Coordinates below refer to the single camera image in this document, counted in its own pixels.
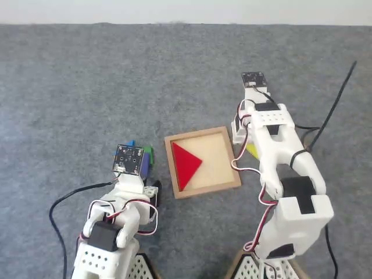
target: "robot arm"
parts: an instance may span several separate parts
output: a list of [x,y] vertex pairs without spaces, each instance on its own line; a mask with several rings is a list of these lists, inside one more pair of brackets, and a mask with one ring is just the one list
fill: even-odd
[[[247,142],[254,144],[260,160],[260,183],[277,201],[255,253],[262,261],[291,259],[305,253],[318,239],[334,212],[311,154],[301,153],[291,162],[303,145],[285,105],[266,102],[270,94],[262,73],[244,73],[242,78],[245,104],[231,123],[233,143],[244,142],[248,131]],[[280,179],[278,164],[292,165],[299,176]]]
[[[127,278],[140,248],[134,236],[140,233],[140,225],[148,224],[157,214],[158,189],[145,187],[140,176],[143,151],[118,146],[113,166],[113,171],[118,172],[117,183],[108,194],[91,203],[72,279]],[[156,227],[143,234],[155,231]]]

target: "black cable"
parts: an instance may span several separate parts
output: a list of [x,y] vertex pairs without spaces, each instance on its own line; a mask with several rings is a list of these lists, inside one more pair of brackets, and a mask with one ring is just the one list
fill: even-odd
[[325,241],[327,242],[328,251],[329,251],[329,253],[331,255],[332,262],[333,262],[333,265],[335,267],[335,274],[334,274],[333,278],[334,279],[337,279],[337,276],[338,276],[338,264],[337,264],[335,255],[333,254],[333,250],[332,250],[332,246],[331,246],[331,242],[330,242],[330,233],[328,231],[328,224],[325,225],[324,232],[325,232]]
[[258,88],[255,86],[253,86],[253,89],[257,91],[258,93],[261,93],[262,95],[264,95],[270,102],[275,103],[274,99],[268,93],[258,90]]
[[52,227],[53,229],[55,230],[57,236],[58,236],[58,240],[59,240],[59,243],[61,244],[62,246],[62,252],[63,252],[63,275],[62,275],[62,278],[63,279],[66,279],[66,274],[67,274],[67,251],[66,251],[66,245],[65,245],[65,241],[63,240],[63,237],[62,235],[60,234],[60,231],[54,221],[54,218],[53,218],[53,211],[54,211],[54,208],[61,202],[63,202],[65,199],[69,198],[70,196],[76,194],[76,193],[79,193],[79,192],[83,192],[85,190],[89,190],[89,189],[93,189],[93,188],[102,188],[102,187],[105,187],[107,185],[111,185],[113,184],[113,182],[107,182],[107,183],[100,183],[100,184],[94,184],[94,185],[90,185],[90,186],[85,186],[85,187],[81,187],[81,188],[78,188],[78,189],[75,189],[74,191],[71,191],[69,192],[68,194],[64,195],[63,197],[57,199],[53,205],[51,206],[50,210],[49,210],[49,220],[51,221],[51,224],[52,224]]
[[301,143],[302,145],[305,145],[305,138],[307,137],[307,135],[311,134],[312,132],[316,131],[316,130],[319,130],[320,127],[313,127],[311,129],[308,129],[306,132],[304,132],[302,134],[302,136],[300,137],[300,140],[301,140]]
[[341,88],[340,90],[338,91],[338,94],[337,94],[337,97],[336,97],[336,100],[334,101],[331,109],[330,109],[330,112],[328,113],[327,117],[325,118],[325,121],[324,123],[322,124],[322,126],[320,127],[319,129],[319,132],[315,135],[315,137],[313,138],[313,140],[311,141],[311,143],[306,147],[306,149],[303,149],[303,150],[300,150],[300,151],[297,151],[296,153],[293,154],[292,158],[291,158],[291,163],[289,164],[289,166],[292,168],[293,166],[293,163],[295,161],[295,158],[297,157],[297,155],[301,154],[301,153],[304,153],[304,152],[311,152],[313,150],[313,147],[314,147],[314,144],[316,143],[316,141],[318,140],[318,138],[320,137],[321,133],[323,132],[324,128],[326,127],[326,125],[328,124],[328,121],[330,120],[332,114],[333,114],[333,111],[335,110],[337,104],[338,104],[338,101],[339,99],[341,98],[341,95],[345,89],[345,86],[346,84],[348,83],[349,79],[350,79],[350,76],[351,74],[353,73],[354,71],[354,68],[356,66],[356,61],[353,62],[349,72],[348,72],[348,75],[346,76],[346,79],[344,80],[344,82],[342,83],[341,85]]
[[345,89],[345,86],[347,85],[347,83],[348,83],[348,81],[349,81],[349,79],[350,79],[351,74],[352,74],[353,71],[354,71],[355,66],[356,66],[356,61],[354,61],[353,65],[351,66],[351,68],[350,68],[350,70],[349,70],[349,72],[348,72],[348,75],[346,76],[346,79],[345,79],[344,82],[342,83],[341,88],[340,88],[340,90],[339,90],[339,92],[338,92],[338,95],[337,95],[337,97],[336,97],[336,100],[335,100],[335,102],[333,103],[333,105],[332,105],[332,107],[331,107],[331,110],[330,110],[330,112],[328,113],[327,117],[325,118],[325,121],[324,121],[323,125],[320,127],[319,132],[315,135],[315,137],[314,137],[312,143],[309,144],[309,150],[310,150],[310,151],[313,149],[314,144],[316,143],[316,141],[317,141],[318,138],[320,137],[321,133],[323,132],[324,128],[325,128],[326,125],[328,124],[328,121],[330,120],[330,118],[331,118],[331,116],[332,116],[332,114],[333,114],[333,111],[335,110],[335,108],[336,108],[336,106],[337,106],[337,104],[338,104],[338,101],[339,101],[339,99],[341,98],[341,95],[342,95],[342,93],[343,93],[343,91],[344,91],[344,89]]
[[295,127],[298,128],[298,129],[313,130],[313,131],[320,129],[320,127],[317,127],[317,126],[301,126],[301,125],[297,125],[297,124],[295,124]]

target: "cable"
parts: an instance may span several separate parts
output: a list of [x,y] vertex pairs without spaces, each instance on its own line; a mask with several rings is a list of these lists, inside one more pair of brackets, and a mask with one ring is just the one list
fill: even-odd
[[335,274],[334,274],[333,278],[334,279],[337,279],[337,276],[338,276],[338,264],[337,264],[337,261],[336,261],[336,257],[333,254],[333,250],[332,250],[332,246],[331,246],[331,242],[330,242],[330,235],[329,235],[329,231],[328,231],[328,224],[325,225],[324,232],[325,232],[325,241],[327,242],[328,251],[329,251],[329,253],[331,255],[332,262],[333,262],[333,265],[335,267]]
[[95,199],[94,201],[91,202],[91,204],[89,205],[89,209],[88,209],[88,215],[87,215],[87,220],[89,220],[89,218],[91,217],[91,213],[92,213],[92,208],[94,206],[95,203],[105,203],[107,205],[109,205],[112,209],[112,213],[115,213],[115,207],[113,206],[113,204],[109,201],[104,201],[103,199]]
[[270,263],[264,263],[264,264],[266,264],[267,266],[269,266],[269,267],[271,267],[273,269],[273,271],[274,271],[274,279],[277,279],[277,271],[276,271],[275,267],[273,267]]
[[302,145],[305,146],[305,138],[307,137],[307,135],[309,135],[309,134],[311,134],[312,132],[317,131],[317,130],[319,130],[319,129],[320,129],[320,127],[313,127],[313,128],[311,128],[311,129],[308,129],[306,132],[304,132],[304,133],[302,134],[302,136],[300,137],[300,140],[301,140]]
[[145,201],[143,199],[130,199],[129,201],[127,201],[124,204],[122,210],[120,210],[120,211],[118,211],[118,212],[116,212],[114,214],[109,215],[108,216],[108,219],[110,220],[112,218],[117,217],[119,214],[123,213],[126,210],[126,206],[129,203],[132,203],[132,202],[134,202],[134,203],[144,203],[146,205],[149,205],[155,211],[154,214],[156,214],[155,228],[152,231],[138,231],[137,234],[139,234],[139,235],[152,235],[152,234],[154,234],[156,232],[156,230],[158,229],[158,215],[159,215],[159,212],[158,212],[158,209],[155,206],[153,206],[150,202]]
[[289,164],[289,166],[292,168],[293,167],[293,163],[295,161],[295,158],[297,157],[297,155],[301,154],[301,153],[304,153],[304,152],[311,152],[313,150],[313,147],[314,147],[314,144],[316,143],[316,141],[319,139],[321,133],[323,132],[324,128],[326,127],[326,125],[328,124],[328,121],[330,121],[330,118],[333,114],[333,111],[336,109],[336,106],[341,98],[341,95],[350,79],[350,76],[352,75],[353,71],[354,71],[354,68],[357,64],[357,61],[354,61],[353,64],[351,65],[350,67],[350,70],[348,72],[348,75],[346,76],[346,79],[343,81],[342,85],[341,85],[341,88],[340,90],[338,91],[338,94],[337,94],[337,97],[336,97],[336,100],[334,101],[331,109],[330,109],[330,112],[328,113],[327,117],[325,118],[325,121],[323,122],[323,124],[321,125],[320,129],[319,129],[319,132],[315,135],[315,137],[313,138],[313,140],[311,141],[311,143],[303,150],[300,150],[300,151],[297,151],[296,153],[293,154],[292,158],[291,158],[291,163]]
[[263,228],[263,226],[265,225],[265,222],[266,222],[267,216],[269,215],[269,212],[271,211],[271,209],[272,209],[273,207],[275,207],[275,206],[276,206],[276,205],[269,205],[269,206],[266,208],[265,212],[264,212],[263,215],[262,215],[261,221],[260,221],[260,223],[259,223],[259,225],[258,225],[258,228],[257,228],[256,234],[255,234],[255,237],[253,238],[252,241],[247,242],[247,243],[244,244],[244,246],[243,246],[243,250],[244,250],[245,252],[253,252],[253,251],[255,250],[255,248],[256,248],[256,246],[257,246],[257,244],[258,244],[258,240],[259,240],[259,238],[260,238],[260,236],[261,236],[262,228]]
[[264,95],[270,102],[275,103],[274,99],[268,93],[258,90],[257,87],[255,86],[253,86],[253,89],[257,91],[258,93],[261,93],[262,95]]
[[93,188],[102,188],[102,187],[105,187],[105,186],[108,186],[108,185],[111,185],[111,184],[112,184],[112,181],[111,182],[107,182],[107,183],[99,183],[99,184],[94,184],[94,185],[85,186],[85,187],[81,187],[81,188],[75,189],[75,190],[69,192],[68,194],[64,195],[63,197],[57,199],[52,204],[52,206],[51,206],[51,208],[49,210],[49,220],[51,221],[52,227],[53,227],[53,229],[55,230],[55,232],[57,234],[59,243],[62,246],[62,252],[63,252],[63,273],[62,273],[62,278],[63,279],[66,279],[66,274],[67,274],[67,251],[66,251],[65,241],[63,240],[63,237],[62,237],[62,235],[61,235],[61,233],[60,233],[60,231],[58,229],[58,226],[55,223],[54,218],[53,218],[54,208],[59,203],[63,202],[65,199],[69,198],[70,196],[72,196],[72,195],[74,195],[76,193],[83,192],[83,191],[86,191],[86,190],[89,190],[89,189],[93,189]]
[[119,179],[119,177],[121,176],[122,173],[119,173],[119,175],[117,177],[115,177],[112,182],[116,181]]
[[310,151],[313,149],[314,144],[316,143],[316,141],[320,137],[321,133],[323,132],[324,128],[328,124],[328,121],[330,121],[330,118],[331,118],[331,116],[333,114],[333,111],[335,110],[335,108],[336,108],[336,106],[338,104],[338,101],[340,100],[341,95],[342,95],[342,93],[343,93],[343,91],[344,91],[344,89],[345,89],[345,87],[346,87],[346,85],[347,85],[347,83],[348,83],[348,81],[350,79],[350,76],[352,75],[352,73],[354,71],[354,68],[356,66],[356,63],[357,63],[357,61],[354,61],[353,65],[351,66],[351,68],[350,68],[350,70],[348,72],[348,75],[346,76],[346,79],[344,80],[344,82],[341,85],[341,88],[340,88],[340,90],[339,90],[339,92],[337,94],[336,100],[334,101],[334,103],[333,103],[333,105],[331,107],[330,112],[328,113],[327,117],[325,118],[325,121],[324,121],[323,125],[320,127],[319,132],[315,135],[315,137],[314,137],[313,141],[311,142],[311,144],[309,144],[309,150]]
[[[249,117],[251,115],[244,115],[242,117],[242,119],[244,119],[245,117]],[[243,144],[242,144],[242,148],[240,149],[239,151],[239,154],[238,154],[238,157],[234,158],[230,165],[231,165],[231,168],[233,170],[236,170],[236,171],[254,171],[255,173],[259,174],[261,176],[261,172],[258,170],[258,169],[254,169],[253,167],[237,167],[237,166],[234,166],[234,163],[239,161],[240,158],[242,158],[244,152],[245,152],[245,148],[246,148],[246,144],[248,142],[248,124],[247,125],[244,125],[245,127],[245,138],[244,138],[244,141],[243,141]]]

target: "green block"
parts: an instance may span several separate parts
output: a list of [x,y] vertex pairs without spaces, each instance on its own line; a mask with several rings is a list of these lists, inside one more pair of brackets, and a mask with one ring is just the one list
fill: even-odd
[[145,153],[150,154],[150,165],[152,166],[153,165],[153,148],[152,148],[152,146],[145,146],[144,151],[145,151]]

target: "red triangular block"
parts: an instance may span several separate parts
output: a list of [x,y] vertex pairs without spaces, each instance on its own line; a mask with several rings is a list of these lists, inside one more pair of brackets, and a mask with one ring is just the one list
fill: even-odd
[[173,157],[180,191],[183,191],[202,161],[173,142]]

